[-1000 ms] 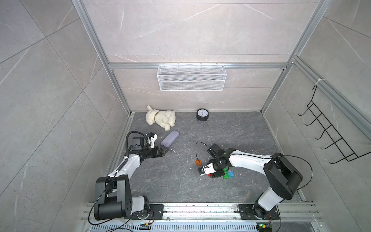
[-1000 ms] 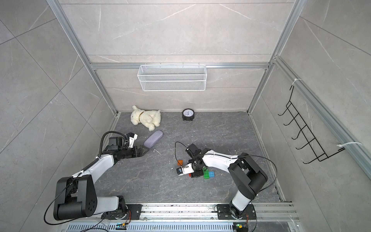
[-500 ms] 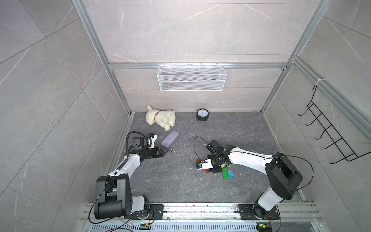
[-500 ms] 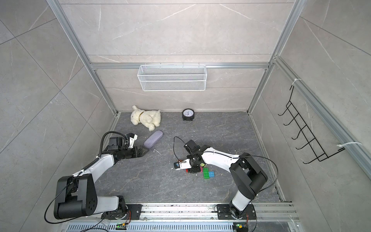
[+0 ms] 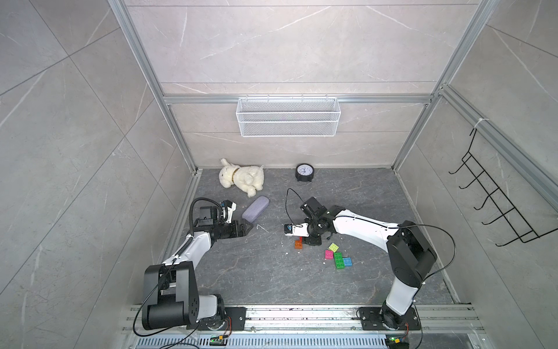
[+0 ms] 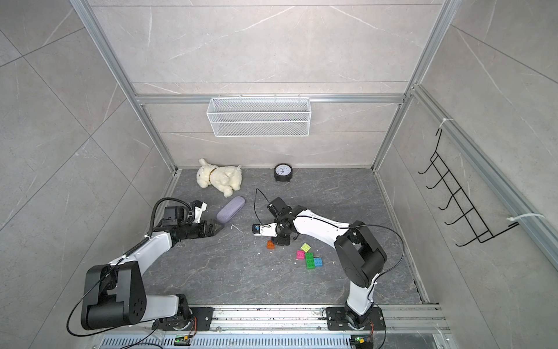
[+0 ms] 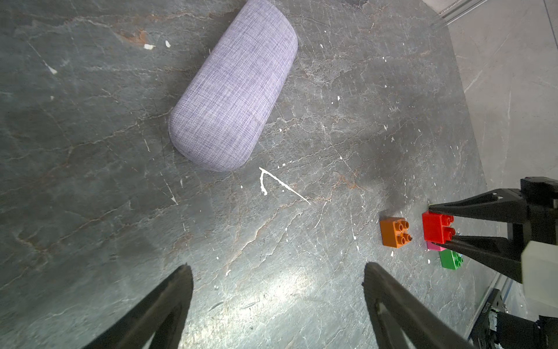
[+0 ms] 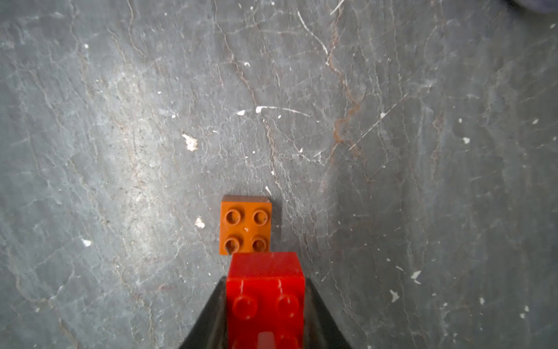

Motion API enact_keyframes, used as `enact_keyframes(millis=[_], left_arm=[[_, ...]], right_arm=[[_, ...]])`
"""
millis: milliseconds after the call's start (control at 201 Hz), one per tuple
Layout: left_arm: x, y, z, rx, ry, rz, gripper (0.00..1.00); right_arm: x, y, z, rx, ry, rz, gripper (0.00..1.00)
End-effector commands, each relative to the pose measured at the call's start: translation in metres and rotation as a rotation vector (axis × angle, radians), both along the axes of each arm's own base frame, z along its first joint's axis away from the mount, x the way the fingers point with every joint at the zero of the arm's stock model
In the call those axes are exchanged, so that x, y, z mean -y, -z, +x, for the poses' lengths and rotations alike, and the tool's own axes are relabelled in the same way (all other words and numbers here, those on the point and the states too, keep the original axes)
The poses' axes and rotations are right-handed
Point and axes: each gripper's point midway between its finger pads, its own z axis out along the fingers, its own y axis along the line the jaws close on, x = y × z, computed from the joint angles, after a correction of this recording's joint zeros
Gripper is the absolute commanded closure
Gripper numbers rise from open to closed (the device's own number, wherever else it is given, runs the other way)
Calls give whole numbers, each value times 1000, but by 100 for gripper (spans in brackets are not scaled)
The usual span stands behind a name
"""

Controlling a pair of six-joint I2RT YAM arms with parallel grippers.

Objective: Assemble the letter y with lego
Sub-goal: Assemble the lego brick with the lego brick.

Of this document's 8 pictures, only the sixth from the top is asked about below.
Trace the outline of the green long lego brick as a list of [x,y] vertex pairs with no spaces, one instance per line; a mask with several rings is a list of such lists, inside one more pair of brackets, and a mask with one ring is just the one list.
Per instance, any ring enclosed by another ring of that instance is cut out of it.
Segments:
[[305,253],[305,263],[308,270],[315,269],[315,258],[312,252]]

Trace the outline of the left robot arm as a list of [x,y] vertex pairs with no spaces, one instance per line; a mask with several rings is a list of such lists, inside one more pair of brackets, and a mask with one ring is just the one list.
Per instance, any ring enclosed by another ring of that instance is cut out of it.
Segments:
[[216,220],[162,219],[152,237],[109,264],[91,267],[86,274],[81,304],[85,330],[110,329],[155,321],[162,330],[183,330],[193,323],[186,297],[148,295],[142,275],[164,253],[186,239],[209,238],[224,228]]

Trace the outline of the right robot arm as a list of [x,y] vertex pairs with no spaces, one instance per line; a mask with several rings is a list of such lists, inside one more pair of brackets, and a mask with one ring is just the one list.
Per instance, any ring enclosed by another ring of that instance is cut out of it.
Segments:
[[387,253],[364,222],[337,222],[316,215],[309,209],[285,207],[272,211],[275,230],[272,240],[288,245],[292,234],[311,236],[333,247],[341,268],[350,280],[345,303],[347,323],[355,330],[365,326],[373,305],[373,291],[384,270]]

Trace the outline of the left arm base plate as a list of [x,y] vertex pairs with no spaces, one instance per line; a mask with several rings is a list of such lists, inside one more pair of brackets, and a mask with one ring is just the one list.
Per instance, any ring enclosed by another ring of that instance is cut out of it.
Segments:
[[160,318],[153,322],[152,330],[209,331],[214,315],[212,307],[189,308],[186,314]]

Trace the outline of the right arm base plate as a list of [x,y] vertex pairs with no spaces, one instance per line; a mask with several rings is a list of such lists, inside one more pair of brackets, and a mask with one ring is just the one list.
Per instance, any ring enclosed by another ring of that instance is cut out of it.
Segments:
[[386,329],[381,308],[371,307],[364,315],[357,315],[348,307],[328,307],[323,317],[330,331],[382,331]]

